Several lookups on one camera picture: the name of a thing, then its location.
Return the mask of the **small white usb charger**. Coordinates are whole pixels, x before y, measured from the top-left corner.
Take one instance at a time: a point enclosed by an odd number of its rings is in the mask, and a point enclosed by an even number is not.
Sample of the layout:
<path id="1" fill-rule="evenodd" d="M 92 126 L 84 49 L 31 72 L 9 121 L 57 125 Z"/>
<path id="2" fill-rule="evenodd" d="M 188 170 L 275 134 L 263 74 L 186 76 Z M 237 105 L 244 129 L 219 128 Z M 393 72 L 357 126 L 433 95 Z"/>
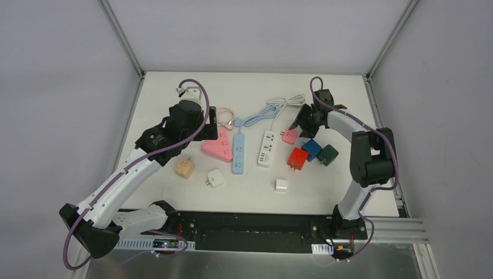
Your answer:
<path id="1" fill-rule="evenodd" d="M 274 190 L 277 192 L 287 192 L 288 181 L 283 178 L 277 178 L 274 182 Z"/>

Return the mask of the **beige cube plug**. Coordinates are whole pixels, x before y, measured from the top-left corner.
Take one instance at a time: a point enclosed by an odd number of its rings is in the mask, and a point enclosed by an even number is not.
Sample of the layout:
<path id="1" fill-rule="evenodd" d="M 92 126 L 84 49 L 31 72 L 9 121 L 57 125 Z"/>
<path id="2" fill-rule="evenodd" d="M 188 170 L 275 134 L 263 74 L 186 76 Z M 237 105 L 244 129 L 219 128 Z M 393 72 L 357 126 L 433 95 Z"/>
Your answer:
<path id="1" fill-rule="evenodd" d="M 178 176 L 189 179 L 195 170 L 195 164 L 190 158 L 182 158 L 177 161 L 173 170 Z"/>

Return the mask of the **red cube socket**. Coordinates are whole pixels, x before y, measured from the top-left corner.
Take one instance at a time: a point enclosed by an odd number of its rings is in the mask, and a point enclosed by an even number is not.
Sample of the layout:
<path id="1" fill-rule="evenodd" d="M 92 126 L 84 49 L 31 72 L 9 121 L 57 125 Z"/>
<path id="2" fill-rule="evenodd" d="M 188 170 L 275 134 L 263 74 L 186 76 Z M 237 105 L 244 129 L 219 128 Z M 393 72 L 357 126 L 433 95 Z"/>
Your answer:
<path id="1" fill-rule="evenodd" d="M 287 165 L 294 170 L 302 170 L 308 156 L 307 151 L 295 147 L 287 160 Z"/>

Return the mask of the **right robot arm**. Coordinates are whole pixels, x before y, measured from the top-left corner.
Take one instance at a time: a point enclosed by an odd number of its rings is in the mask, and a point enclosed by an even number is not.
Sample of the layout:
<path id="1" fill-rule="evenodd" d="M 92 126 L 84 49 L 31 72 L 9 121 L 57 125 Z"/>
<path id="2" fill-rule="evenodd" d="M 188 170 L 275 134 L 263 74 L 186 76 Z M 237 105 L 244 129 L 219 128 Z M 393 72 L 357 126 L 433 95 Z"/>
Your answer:
<path id="1" fill-rule="evenodd" d="M 351 144 L 350 186 L 328 222 L 326 234 L 349 238 L 366 230 L 360 216 L 374 191 L 386 191 L 385 184 L 397 178 L 398 163 L 393 132 L 372 128 L 353 116 L 343 105 L 335 105 L 328 89 L 312 93 L 313 103 L 304 104 L 290 129 L 300 128 L 302 138 L 314 138 L 321 126 L 341 134 Z"/>

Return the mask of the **white charger plug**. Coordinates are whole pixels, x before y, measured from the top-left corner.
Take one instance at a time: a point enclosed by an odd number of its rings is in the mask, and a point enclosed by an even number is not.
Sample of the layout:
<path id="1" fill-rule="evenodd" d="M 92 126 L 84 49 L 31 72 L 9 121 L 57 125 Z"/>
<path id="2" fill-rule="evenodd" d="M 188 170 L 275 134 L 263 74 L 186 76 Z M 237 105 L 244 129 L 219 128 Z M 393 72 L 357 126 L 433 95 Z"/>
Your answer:
<path id="1" fill-rule="evenodd" d="M 226 183 L 226 179 L 219 169 L 214 169 L 206 174 L 206 185 L 218 188 Z"/>

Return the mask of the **pink power strip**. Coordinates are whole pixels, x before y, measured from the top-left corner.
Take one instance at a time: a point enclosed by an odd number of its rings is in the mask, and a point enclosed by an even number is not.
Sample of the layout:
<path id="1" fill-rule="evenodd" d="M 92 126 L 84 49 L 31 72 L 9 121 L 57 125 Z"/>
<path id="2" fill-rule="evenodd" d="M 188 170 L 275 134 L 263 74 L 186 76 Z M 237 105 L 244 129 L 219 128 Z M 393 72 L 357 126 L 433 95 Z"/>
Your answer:
<path id="1" fill-rule="evenodd" d="M 201 151 L 217 160 L 231 163 L 233 161 L 233 152 L 228 131 L 225 128 L 221 128 L 218 135 L 216 140 L 204 141 L 201 145 Z"/>

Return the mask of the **dark green cube socket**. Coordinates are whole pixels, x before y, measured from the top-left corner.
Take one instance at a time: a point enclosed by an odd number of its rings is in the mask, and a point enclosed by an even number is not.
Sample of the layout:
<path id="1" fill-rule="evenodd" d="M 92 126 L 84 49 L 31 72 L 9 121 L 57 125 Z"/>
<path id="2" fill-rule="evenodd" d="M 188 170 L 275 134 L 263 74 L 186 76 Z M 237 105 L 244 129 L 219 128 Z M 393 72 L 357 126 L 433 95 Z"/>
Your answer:
<path id="1" fill-rule="evenodd" d="M 330 144 L 326 145 L 317 155 L 318 161 L 324 166 L 330 165 L 339 155 L 339 152 Z"/>

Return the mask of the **light blue power strip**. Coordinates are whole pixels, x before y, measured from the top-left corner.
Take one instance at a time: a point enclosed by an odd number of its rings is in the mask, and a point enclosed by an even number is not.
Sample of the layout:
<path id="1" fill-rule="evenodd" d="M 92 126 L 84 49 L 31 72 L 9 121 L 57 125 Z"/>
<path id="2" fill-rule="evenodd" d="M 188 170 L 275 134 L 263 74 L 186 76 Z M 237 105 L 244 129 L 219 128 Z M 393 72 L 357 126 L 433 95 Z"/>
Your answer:
<path id="1" fill-rule="evenodd" d="M 236 134 L 233 142 L 233 162 L 232 173 L 235 175 L 241 175 L 244 173 L 244 160 L 245 160 L 245 135 Z"/>

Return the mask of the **blue cube socket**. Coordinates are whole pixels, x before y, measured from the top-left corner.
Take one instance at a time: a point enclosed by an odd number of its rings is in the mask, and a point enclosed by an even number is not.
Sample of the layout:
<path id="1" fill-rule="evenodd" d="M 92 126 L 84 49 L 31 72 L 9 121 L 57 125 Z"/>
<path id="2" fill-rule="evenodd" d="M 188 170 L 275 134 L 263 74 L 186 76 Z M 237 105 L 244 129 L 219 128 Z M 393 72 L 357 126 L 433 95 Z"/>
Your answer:
<path id="1" fill-rule="evenodd" d="M 310 139 L 302 144 L 301 149 L 308 153 L 306 160 L 311 162 L 317 158 L 323 148 L 314 139 Z"/>

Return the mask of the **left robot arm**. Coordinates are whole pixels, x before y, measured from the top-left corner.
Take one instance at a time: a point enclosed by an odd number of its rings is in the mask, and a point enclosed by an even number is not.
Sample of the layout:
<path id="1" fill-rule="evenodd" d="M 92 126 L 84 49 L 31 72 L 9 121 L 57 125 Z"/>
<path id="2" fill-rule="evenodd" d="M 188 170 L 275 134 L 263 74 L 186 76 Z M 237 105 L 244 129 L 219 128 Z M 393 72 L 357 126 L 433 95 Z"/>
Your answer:
<path id="1" fill-rule="evenodd" d="M 150 230 L 163 235 L 176 231 L 175 210 L 165 201 L 120 213 L 133 193 L 192 141 L 216 140 L 217 109 L 206 115 L 194 101 L 180 101 L 169 108 L 169 115 L 142 133 L 128 157 L 97 190 L 76 205 L 67 203 L 59 215 L 72 237 L 91 258 L 107 255 L 125 237 Z"/>

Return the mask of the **small pink plug adapter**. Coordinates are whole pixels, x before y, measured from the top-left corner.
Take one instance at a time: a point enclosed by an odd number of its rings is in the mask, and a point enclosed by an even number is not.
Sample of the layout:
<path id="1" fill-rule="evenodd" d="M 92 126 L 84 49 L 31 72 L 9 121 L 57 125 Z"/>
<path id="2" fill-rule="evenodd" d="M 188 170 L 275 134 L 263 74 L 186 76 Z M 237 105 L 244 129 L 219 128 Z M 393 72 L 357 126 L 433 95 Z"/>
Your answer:
<path id="1" fill-rule="evenodd" d="M 299 132 L 296 129 L 286 129 L 285 131 L 282 131 L 280 135 L 282 142 L 293 145 L 296 143 L 299 137 Z"/>

